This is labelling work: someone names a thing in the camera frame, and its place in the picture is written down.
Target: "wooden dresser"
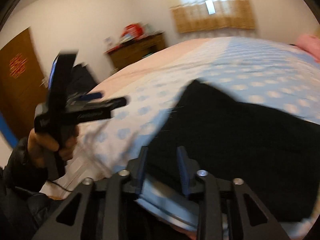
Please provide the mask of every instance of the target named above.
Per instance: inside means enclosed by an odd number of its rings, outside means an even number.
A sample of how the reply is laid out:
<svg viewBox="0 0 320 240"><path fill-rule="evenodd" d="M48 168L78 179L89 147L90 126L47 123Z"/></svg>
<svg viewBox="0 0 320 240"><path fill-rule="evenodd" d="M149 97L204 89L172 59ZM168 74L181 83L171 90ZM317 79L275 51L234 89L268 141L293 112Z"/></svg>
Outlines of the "wooden dresser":
<svg viewBox="0 0 320 240"><path fill-rule="evenodd" d="M106 52L110 56L116 71L135 63L145 56L156 53L166 48L164 34L157 33L138 41L128 41L119 48L113 48Z"/></svg>

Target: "sheer curtain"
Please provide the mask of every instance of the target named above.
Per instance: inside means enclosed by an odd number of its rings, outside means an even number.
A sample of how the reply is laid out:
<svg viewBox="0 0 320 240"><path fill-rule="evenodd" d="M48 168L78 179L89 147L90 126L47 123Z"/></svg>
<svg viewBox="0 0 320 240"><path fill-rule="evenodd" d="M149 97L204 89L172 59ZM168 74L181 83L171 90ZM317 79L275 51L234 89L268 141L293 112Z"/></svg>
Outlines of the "sheer curtain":
<svg viewBox="0 0 320 240"><path fill-rule="evenodd" d="M249 0L168 0L179 33L254 29Z"/></svg>

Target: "polka dot bedding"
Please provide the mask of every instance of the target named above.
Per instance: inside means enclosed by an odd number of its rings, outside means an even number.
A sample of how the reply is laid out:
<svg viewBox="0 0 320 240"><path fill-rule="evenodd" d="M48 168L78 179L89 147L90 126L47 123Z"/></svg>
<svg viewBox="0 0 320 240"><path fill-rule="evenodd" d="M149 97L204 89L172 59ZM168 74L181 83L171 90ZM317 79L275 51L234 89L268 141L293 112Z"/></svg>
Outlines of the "polka dot bedding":
<svg viewBox="0 0 320 240"><path fill-rule="evenodd" d="M83 124L81 147L106 175L123 169L152 140L194 79L238 101L263 104L320 124L320 64L313 57L271 41L215 38L114 94L112 97L128 95L130 103L114 110L110 120ZM198 206L151 177L138 203L174 225L196 230ZM314 217L284 223L283 227L297 237L305 233L304 222L312 220Z"/></svg>

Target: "device handle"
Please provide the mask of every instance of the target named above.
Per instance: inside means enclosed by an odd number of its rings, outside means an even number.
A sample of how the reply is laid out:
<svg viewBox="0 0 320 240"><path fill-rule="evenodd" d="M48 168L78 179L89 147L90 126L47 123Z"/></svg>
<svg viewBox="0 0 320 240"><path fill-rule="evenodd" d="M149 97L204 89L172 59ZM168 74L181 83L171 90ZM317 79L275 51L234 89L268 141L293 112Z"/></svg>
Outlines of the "device handle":
<svg viewBox="0 0 320 240"><path fill-rule="evenodd" d="M68 125L61 127L61 140L58 140L60 149L66 144L66 141L75 134L75 126ZM44 161L48 169L48 179L54 181L66 174L65 166L67 162L62 160L59 152L52 152L48 149L44 150Z"/></svg>

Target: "metal bolt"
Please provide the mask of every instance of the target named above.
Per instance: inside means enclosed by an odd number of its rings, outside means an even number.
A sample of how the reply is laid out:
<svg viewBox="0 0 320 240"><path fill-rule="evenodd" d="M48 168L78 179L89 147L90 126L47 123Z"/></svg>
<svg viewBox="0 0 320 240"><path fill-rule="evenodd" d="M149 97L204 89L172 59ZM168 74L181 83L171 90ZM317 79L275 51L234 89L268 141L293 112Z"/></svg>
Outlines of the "metal bolt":
<svg viewBox="0 0 320 240"><path fill-rule="evenodd" d="M124 177L124 176L128 176L130 174L130 171L122 170L122 171L119 171L118 174Z"/></svg>
<svg viewBox="0 0 320 240"><path fill-rule="evenodd" d="M205 177L205 176L208 175L208 172L205 171L205 170L199 170L199 171L197 171L197 174L198 174L198 176L200 176L200 177Z"/></svg>
<svg viewBox="0 0 320 240"><path fill-rule="evenodd" d="M91 178L85 178L83 181L82 181L82 184L85 184L85 185L90 185L93 183L93 179Z"/></svg>
<svg viewBox="0 0 320 240"><path fill-rule="evenodd" d="M233 183L236 185L242 185L242 184L244 184L244 181L243 181L243 179L236 178L233 180Z"/></svg>

